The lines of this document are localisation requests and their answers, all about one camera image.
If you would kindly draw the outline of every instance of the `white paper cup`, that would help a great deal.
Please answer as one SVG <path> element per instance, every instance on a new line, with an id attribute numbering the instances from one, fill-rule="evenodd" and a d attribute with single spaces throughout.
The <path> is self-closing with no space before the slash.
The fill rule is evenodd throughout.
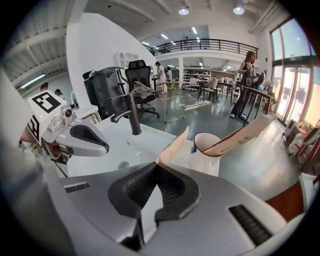
<path id="1" fill-rule="evenodd" d="M 212 176 L 218 176 L 221 156 L 209 156 L 203 153 L 204 150 L 210 148 L 221 139 L 208 132 L 198 133 L 193 139 L 193 147 L 191 148 L 190 168 Z"/>

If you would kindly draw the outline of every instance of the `sink basin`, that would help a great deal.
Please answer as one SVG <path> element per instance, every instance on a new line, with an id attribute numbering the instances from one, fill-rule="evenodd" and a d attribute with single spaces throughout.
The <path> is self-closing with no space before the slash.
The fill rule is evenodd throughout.
<path id="1" fill-rule="evenodd" d="M 176 137 L 143 124 L 142 133 L 133 135 L 129 120 L 118 123 L 105 119 L 96 124 L 109 144 L 109 152 L 100 157 L 72 156 L 67 163 L 68 176 L 76 177 L 111 172 L 155 161 L 161 151 Z M 193 143 L 187 140 L 172 163 L 190 168 L 189 158 Z"/>

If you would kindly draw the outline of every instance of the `black faucet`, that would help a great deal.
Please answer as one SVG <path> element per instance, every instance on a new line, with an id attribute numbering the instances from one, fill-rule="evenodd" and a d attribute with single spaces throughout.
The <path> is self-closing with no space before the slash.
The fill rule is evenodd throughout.
<path id="1" fill-rule="evenodd" d="M 120 118 L 128 115 L 132 134 L 139 135 L 141 133 L 141 128 L 138 120 L 137 105 L 135 103 L 134 96 L 132 94 L 124 94 L 115 98 L 119 97 L 123 97 L 127 110 L 114 114 L 111 116 L 110 121 L 113 123 L 118 123 Z"/>

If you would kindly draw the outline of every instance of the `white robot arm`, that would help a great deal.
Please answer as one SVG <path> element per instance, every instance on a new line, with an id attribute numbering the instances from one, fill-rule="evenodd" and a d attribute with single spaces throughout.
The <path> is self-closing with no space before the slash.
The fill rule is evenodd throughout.
<path id="1" fill-rule="evenodd" d="M 48 154 L 67 162 L 71 155 L 99 157 L 109 151 L 103 134 L 77 116 L 67 102 L 46 90 L 27 99 L 34 114 L 27 127 Z"/>

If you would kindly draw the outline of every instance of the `black railing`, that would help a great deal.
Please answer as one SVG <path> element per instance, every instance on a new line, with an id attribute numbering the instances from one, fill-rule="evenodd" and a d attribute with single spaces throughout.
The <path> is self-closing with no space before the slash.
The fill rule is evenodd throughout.
<path id="1" fill-rule="evenodd" d="M 256 58 L 258 58 L 258 48 L 247 45 L 245 43 L 220 39 L 189 39 L 175 41 L 173 43 L 168 42 L 153 48 L 146 46 L 146 48 L 154 56 L 187 50 L 215 50 L 241 54 L 244 56 L 248 51 L 252 51 L 255 53 Z"/>

